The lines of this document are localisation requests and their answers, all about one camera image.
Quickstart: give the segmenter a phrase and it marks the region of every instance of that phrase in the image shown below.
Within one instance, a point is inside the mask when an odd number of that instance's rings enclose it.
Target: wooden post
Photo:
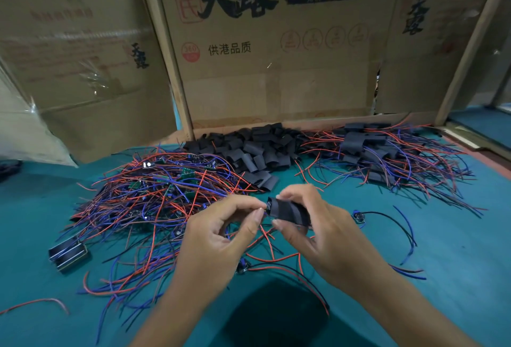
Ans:
[[[459,89],[463,84],[465,77],[469,71],[469,68],[476,56],[476,52],[481,45],[482,39],[486,34],[488,26],[492,21],[493,16],[495,15],[495,11],[497,10],[500,4],[500,0],[487,0],[484,8],[482,9],[481,16],[479,20],[477,20],[476,27],[474,28],[474,32],[472,32],[472,36],[470,36],[470,40],[463,52],[463,56],[459,61],[458,67],[456,68],[456,72],[452,78],[451,84],[447,89],[447,93],[444,97],[444,101],[438,110],[438,114],[435,119],[435,125],[441,126],[445,124],[447,116],[454,105],[454,101],[459,93]]]
[[[154,30],[158,37],[158,42],[163,54],[163,60],[167,67],[169,74],[170,84],[172,86],[172,93],[176,101],[177,111],[183,126],[184,136],[187,140],[195,139],[193,134],[192,120],[188,111],[187,100],[184,96],[183,84],[179,69],[177,66],[176,55],[172,46],[169,28],[167,27],[167,20],[163,13],[163,6],[161,0],[146,0],[147,6],[153,21]]]

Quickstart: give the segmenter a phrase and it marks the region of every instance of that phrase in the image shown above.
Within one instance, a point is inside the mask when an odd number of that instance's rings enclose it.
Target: green table surface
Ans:
[[[87,186],[103,172],[128,160],[127,156],[113,155],[77,169],[25,163],[20,174],[0,183],[0,310],[32,299],[56,297],[71,312],[66,316],[55,303],[36,303],[2,315],[0,345],[94,345],[99,316],[108,299],[76,292],[87,270],[91,285],[102,277],[108,278],[110,263],[101,261],[124,249],[125,239],[93,245],[92,259],[67,275],[59,273],[48,261],[48,248],[69,223],[79,198],[94,195],[76,182]],[[471,204],[489,208],[482,219],[437,199],[425,204],[374,184],[360,186],[358,179],[351,178],[328,187],[323,197],[348,211],[376,210],[402,221],[393,205],[400,208],[410,220],[418,242],[406,267],[423,268],[427,277],[426,281],[412,283],[478,342],[509,346],[511,182],[472,157],[465,160],[478,180],[460,183],[459,187]],[[280,172],[281,179],[272,195],[288,184],[300,182],[295,173],[294,168]],[[408,252],[405,235],[384,217],[368,215],[363,232],[390,263],[398,264]],[[293,252],[280,234],[276,238],[284,253]],[[264,247],[253,254],[268,257]],[[296,261],[291,260],[288,265],[296,266]],[[315,296],[295,281],[272,272],[248,272],[233,278],[229,290],[204,313],[186,345],[395,345],[359,304],[329,286],[307,262],[303,262],[303,268],[329,302],[330,318]],[[140,293],[139,302],[153,292],[148,288]],[[111,308],[99,345],[127,345],[148,313],[144,311],[125,332],[121,323],[129,311],[119,318],[119,312]]]

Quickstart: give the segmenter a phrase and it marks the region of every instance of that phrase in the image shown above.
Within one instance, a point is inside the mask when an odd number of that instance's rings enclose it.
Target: forearm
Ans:
[[[382,267],[373,279],[354,298],[400,347],[478,346],[399,274]]]
[[[171,284],[130,347],[179,347],[186,342],[208,303]]]

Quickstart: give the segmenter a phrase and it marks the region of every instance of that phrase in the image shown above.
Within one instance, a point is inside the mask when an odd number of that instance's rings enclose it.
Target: red circle logo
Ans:
[[[181,47],[181,55],[184,60],[190,63],[195,63],[200,59],[200,50],[194,43],[184,43]]]

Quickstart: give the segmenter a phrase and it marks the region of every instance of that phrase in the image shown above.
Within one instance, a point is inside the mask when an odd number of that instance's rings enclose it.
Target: circular icon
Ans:
[[[300,35],[294,30],[284,32],[281,37],[281,48],[284,52],[296,51],[300,46]]]
[[[328,48],[340,48],[346,38],[346,32],[341,26],[331,27],[324,38]]]
[[[366,24],[357,24],[349,30],[348,41],[350,45],[356,46],[367,40],[369,28]]]
[[[307,29],[303,35],[303,46],[305,49],[319,49],[323,42],[323,34],[317,28]]]
[[[181,47],[181,55],[187,62],[195,63],[200,58],[199,47],[193,43],[184,43]]]

